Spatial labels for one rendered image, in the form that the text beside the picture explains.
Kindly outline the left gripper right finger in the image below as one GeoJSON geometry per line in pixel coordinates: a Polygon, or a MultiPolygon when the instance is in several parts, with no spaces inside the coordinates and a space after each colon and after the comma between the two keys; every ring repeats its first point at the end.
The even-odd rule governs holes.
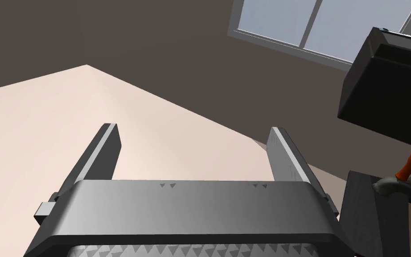
{"type": "Polygon", "coordinates": [[[275,181],[310,183],[326,199],[333,213],[336,216],[339,215],[332,198],[324,191],[316,175],[284,128],[271,128],[266,143],[266,152],[275,181]]]}

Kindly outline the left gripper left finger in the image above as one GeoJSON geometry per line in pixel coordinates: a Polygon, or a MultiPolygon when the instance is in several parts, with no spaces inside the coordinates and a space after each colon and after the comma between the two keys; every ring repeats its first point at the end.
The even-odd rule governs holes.
{"type": "Polygon", "coordinates": [[[50,197],[55,202],[81,180],[110,180],[121,150],[117,124],[105,123],[93,137],[58,192],[50,197]]]}

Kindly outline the black box appliance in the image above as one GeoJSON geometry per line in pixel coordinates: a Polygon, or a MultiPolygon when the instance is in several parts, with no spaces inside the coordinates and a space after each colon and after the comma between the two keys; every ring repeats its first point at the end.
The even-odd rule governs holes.
{"type": "Polygon", "coordinates": [[[338,118],[411,145],[411,36],[374,27],[344,78],[338,118]]]}

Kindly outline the white framed window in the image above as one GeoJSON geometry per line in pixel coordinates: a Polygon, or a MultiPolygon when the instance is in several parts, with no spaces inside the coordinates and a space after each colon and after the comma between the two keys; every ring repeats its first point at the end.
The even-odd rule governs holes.
{"type": "Polygon", "coordinates": [[[411,35],[411,0],[234,0],[228,35],[349,70],[374,27],[411,35]]]}

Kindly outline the orange handled grey utensil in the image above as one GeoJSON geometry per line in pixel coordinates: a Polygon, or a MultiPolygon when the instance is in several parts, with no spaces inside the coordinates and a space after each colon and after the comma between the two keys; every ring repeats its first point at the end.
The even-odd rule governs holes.
{"type": "Polygon", "coordinates": [[[382,178],[372,185],[372,188],[381,195],[390,196],[403,193],[411,198],[411,154],[404,167],[394,177],[382,178]]]}

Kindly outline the dark grey table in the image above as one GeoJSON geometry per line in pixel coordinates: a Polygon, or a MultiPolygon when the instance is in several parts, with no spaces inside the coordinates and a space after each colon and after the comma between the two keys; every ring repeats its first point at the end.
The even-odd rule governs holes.
{"type": "Polygon", "coordinates": [[[378,194],[379,179],[348,173],[339,223],[357,257],[411,257],[411,199],[378,194]]]}

